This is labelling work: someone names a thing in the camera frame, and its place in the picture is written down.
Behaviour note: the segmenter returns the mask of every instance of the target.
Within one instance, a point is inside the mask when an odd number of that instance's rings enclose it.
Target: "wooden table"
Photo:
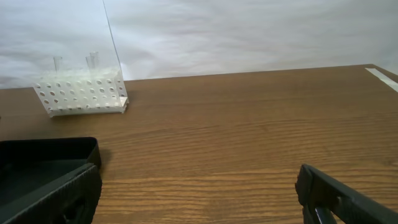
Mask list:
[[[126,82],[125,114],[52,119],[0,90],[0,138],[96,137],[93,223],[302,223],[303,163],[398,211],[398,93],[365,67]]]

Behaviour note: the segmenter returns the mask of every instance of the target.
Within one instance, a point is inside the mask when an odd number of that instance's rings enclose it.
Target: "white paper sheet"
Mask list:
[[[398,73],[396,0],[106,0],[125,80],[375,63]],[[0,88],[62,55],[115,63],[102,1],[0,2]]]

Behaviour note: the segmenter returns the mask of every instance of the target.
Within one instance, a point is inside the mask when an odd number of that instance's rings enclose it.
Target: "white backdrop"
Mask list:
[[[397,0],[106,0],[125,79],[375,63],[398,73]],[[117,63],[100,0],[0,2],[0,88],[64,57]]]

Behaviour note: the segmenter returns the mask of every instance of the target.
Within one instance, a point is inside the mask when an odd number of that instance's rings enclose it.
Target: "tape strip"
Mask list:
[[[379,72],[379,70],[375,68],[365,68],[365,69],[370,73],[372,73],[374,76],[378,77],[382,82],[389,85],[396,92],[398,92],[398,83],[392,81],[389,77],[385,76],[385,74]]]

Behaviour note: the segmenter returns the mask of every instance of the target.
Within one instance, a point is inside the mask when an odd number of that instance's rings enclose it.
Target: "brown tabletop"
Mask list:
[[[0,140],[96,137],[93,223],[302,223],[303,163],[398,211],[398,93],[366,67],[131,81],[124,114],[52,119],[0,90]]]

